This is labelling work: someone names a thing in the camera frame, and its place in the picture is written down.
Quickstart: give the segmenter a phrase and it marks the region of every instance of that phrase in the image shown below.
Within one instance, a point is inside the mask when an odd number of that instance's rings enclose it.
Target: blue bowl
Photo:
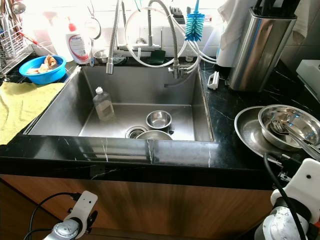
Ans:
[[[58,81],[66,74],[66,59],[63,56],[53,55],[56,63],[59,65],[57,68],[38,74],[28,74],[29,69],[37,69],[40,68],[41,64],[44,63],[46,56],[40,56],[34,58],[30,61],[27,61],[19,68],[19,73],[22,76],[27,77],[31,80],[31,82],[35,84],[50,84],[55,81]]]

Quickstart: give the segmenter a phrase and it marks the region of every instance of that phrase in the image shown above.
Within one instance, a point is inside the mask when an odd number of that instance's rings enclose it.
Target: black marble countertop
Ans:
[[[125,65],[137,63],[129,59]],[[74,62],[69,63],[67,74],[75,67]],[[320,119],[318,101],[282,62],[261,93],[229,90],[225,85],[229,68],[201,62],[200,71],[214,141],[122,139],[122,144],[126,142],[120,146],[118,138],[35,136],[21,131],[9,144],[0,146],[0,174],[271,189],[262,158],[236,134],[236,115],[252,106],[284,104]],[[214,71],[219,71],[220,81],[211,90],[206,84]],[[26,81],[16,72],[9,74],[11,81]]]

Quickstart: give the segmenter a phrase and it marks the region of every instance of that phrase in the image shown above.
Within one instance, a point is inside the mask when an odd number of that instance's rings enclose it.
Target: metal bowl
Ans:
[[[280,121],[314,145],[320,143],[320,122],[309,113],[287,105],[269,105],[259,111],[258,120],[263,136],[276,147],[298,151],[301,147],[289,135],[279,135],[270,129],[272,121]]]
[[[137,136],[136,138],[137,139],[154,139],[154,140],[172,140],[169,134],[159,130],[146,131],[140,134],[139,136]]]
[[[170,126],[172,117],[170,113],[162,110],[150,112],[146,116],[146,124],[153,129],[165,129]]]
[[[105,64],[105,63],[107,63],[108,55],[109,55],[109,50],[108,50],[108,49],[99,50],[99,51],[96,51],[96,52],[93,54],[94,58],[95,58],[100,64]]]

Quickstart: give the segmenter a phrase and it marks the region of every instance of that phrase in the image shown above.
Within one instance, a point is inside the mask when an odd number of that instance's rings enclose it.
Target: stainless steel sink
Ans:
[[[119,66],[113,75],[105,71],[105,66],[77,67],[63,90],[25,134],[132,137],[139,133],[139,127],[151,130],[146,124],[150,112],[164,110],[172,116],[169,134],[173,140],[213,140],[199,72],[182,81],[173,79],[166,68]],[[93,105],[98,86],[110,94],[113,103],[115,118],[108,122],[99,121]],[[130,132],[134,127],[137,132]]]

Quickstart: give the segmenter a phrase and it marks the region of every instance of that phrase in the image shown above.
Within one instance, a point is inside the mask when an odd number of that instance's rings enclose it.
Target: metal spoon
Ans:
[[[12,4],[12,12],[16,15],[24,13],[26,10],[26,5],[24,5],[21,1],[15,1]]]
[[[302,147],[302,149],[307,154],[309,154],[315,160],[320,161],[320,150],[316,148],[312,143],[302,138],[299,134],[297,134],[287,125],[283,124],[278,120],[275,120],[270,123],[270,129],[276,134],[289,135]]]

